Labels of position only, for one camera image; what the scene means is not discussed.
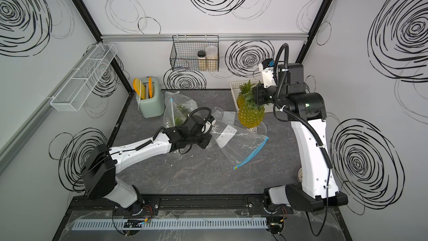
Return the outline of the pineapple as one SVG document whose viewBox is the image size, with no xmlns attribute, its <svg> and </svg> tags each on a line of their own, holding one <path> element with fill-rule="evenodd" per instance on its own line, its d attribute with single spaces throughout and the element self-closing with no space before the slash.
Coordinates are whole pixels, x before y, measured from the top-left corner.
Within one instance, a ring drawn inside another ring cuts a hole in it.
<svg viewBox="0 0 428 241">
<path fill-rule="evenodd" d="M 255 103 L 253 91 L 245 95 L 245 104 L 238 111 L 241 124 L 247 128 L 257 127 L 264 119 L 265 108 Z"/>
<path fill-rule="evenodd" d="M 241 107 L 243 107 L 243 105 L 245 104 L 245 99 L 246 99 L 245 95 L 248 92 L 251 92 L 252 86 L 253 86 L 253 83 L 250 80 L 248 82 L 246 82 L 246 83 L 244 83 L 244 84 L 242 84 L 242 85 L 239 86 L 240 92 L 239 92 L 238 97 L 237 97 L 237 106 L 238 106 L 238 109 L 240 109 Z"/>
</svg>

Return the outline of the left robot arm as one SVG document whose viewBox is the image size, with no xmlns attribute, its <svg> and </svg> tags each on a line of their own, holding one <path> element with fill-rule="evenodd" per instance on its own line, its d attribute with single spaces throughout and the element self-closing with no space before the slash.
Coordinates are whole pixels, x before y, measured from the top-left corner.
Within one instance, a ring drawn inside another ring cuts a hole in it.
<svg viewBox="0 0 428 241">
<path fill-rule="evenodd" d="M 175 151 L 185 154 L 193 146 L 205 149 L 214 123 L 211 109 L 201 107 L 193 110 L 182 124 L 160 127 L 150 138 L 118 147 L 95 147 L 81 168 L 87 197 L 108 199 L 122 208 L 125 215 L 139 215 L 147 208 L 143 196 L 136 186 L 126 184 L 117 175 L 151 157 Z"/>
</svg>

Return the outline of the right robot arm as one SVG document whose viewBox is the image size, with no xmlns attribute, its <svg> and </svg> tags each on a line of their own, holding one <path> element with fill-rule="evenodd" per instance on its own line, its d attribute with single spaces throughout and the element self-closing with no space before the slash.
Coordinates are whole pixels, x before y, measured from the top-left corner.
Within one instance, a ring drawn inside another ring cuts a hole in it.
<svg viewBox="0 0 428 241">
<path fill-rule="evenodd" d="M 286 205 L 294 210 L 315 212 L 330 206 L 348 204 L 332 174 L 333 164 L 325 140 L 324 99 L 306 91 L 302 64 L 289 63 L 289 45 L 282 44 L 275 59 L 259 65 L 263 83 L 253 88 L 255 103 L 272 104 L 274 111 L 286 114 L 296 135 L 302 182 L 265 190 L 267 207 Z"/>
</svg>

